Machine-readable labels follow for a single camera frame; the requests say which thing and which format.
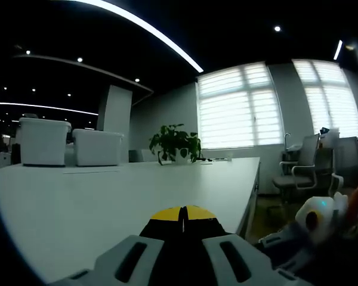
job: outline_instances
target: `ceiling light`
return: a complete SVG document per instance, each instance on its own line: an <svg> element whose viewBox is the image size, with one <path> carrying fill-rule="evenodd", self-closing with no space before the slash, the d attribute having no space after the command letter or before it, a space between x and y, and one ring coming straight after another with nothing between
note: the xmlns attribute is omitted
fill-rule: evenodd
<svg viewBox="0 0 358 286"><path fill-rule="evenodd" d="M203 69L185 52L183 51L176 43L170 40L167 36L165 36L162 32L158 31L156 28L151 26L149 23L143 21L141 18L137 17L136 15L126 11L116 5L110 4L108 2L102 0L65 0L65 1L75 1L90 4L96 7L100 7L102 9L108 10L113 12L123 18L126 18L129 21L137 24L138 26L142 27L146 31L150 32L154 36L156 36L159 40L163 43L168 45L171 49L173 49L178 55L184 58L195 70L199 73L203 72Z"/></svg>
<svg viewBox="0 0 358 286"><path fill-rule="evenodd" d="M338 58L338 55L340 54L341 47L342 47L342 41L340 40L338 42L337 50L335 51L334 60L336 60Z"/></svg>
<svg viewBox="0 0 358 286"><path fill-rule="evenodd" d="M86 111L80 111L80 110L74 110L74 109L66 109L66 108L60 108L60 107L44 106L44 105L13 103L13 102L0 102L0 105L17 105L17 106L49 108L49 109L64 110L64 111L78 112L78 113L84 113L84 114L90 114L90 115L97 115L98 116L98 113L92 113L92 112L86 112Z"/></svg>

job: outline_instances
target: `potted plant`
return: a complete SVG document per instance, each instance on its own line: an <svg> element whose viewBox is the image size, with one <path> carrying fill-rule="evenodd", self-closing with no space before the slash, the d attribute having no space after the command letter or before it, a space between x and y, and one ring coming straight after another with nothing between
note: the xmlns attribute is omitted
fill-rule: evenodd
<svg viewBox="0 0 358 286"><path fill-rule="evenodd" d="M158 162L162 165L162 159L170 159L176 163L187 163L187 157L190 156L191 162L195 162L200 156L201 146L197 133L191 132L188 135L185 131L177 130L183 124L163 125L161 132L157 133L150 139L150 150L155 155L157 147Z"/></svg>

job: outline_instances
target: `white blinds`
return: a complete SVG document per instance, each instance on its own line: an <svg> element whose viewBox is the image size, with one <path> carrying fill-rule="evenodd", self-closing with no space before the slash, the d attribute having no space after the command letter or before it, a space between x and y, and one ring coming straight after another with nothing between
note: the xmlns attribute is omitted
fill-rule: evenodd
<svg viewBox="0 0 358 286"><path fill-rule="evenodd" d="M347 79L335 63L294 60L305 87L314 132L339 128L340 137L358 136L358 109Z"/></svg>
<svg viewBox="0 0 358 286"><path fill-rule="evenodd" d="M203 148L283 142L279 105L264 63L199 77L198 109Z"/></svg>

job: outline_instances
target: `black ceiling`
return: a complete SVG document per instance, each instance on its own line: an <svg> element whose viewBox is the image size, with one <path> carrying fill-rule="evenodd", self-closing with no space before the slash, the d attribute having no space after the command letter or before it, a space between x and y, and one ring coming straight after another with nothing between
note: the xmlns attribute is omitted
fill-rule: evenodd
<svg viewBox="0 0 358 286"><path fill-rule="evenodd" d="M255 61L283 63L291 58L330 60L338 41L358 39L358 3L108 0L139 16L172 39L204 73ZM282 28L276 33L273 28ZM171 48L136 24L104 9L68 1L0 1L0 101L98 112L110 83L124 83L69 64L13 58L31 50L107 70L166 92L193 82L199 73ZM338 62L358 70L353 53L343 49ZM133 101L147 91L134 91ZM0 106L15 117L24 108ZM38 110L53 119L66 113ZM69 113L86 122L91 116Z"/></svg>

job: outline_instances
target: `white table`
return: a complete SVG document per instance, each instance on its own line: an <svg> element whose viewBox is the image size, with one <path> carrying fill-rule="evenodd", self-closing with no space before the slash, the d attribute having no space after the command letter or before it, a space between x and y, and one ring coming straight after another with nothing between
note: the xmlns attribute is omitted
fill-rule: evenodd
<svg viewBox="0 0 358 286"><path fill-rule="evenodd" d="M0 169L0 214L29 266L53 282L92 269L100 254L138 235L153 214L169 207L203 207L227 232L239 233L252 210L259 161L9 166Z"/></svg>

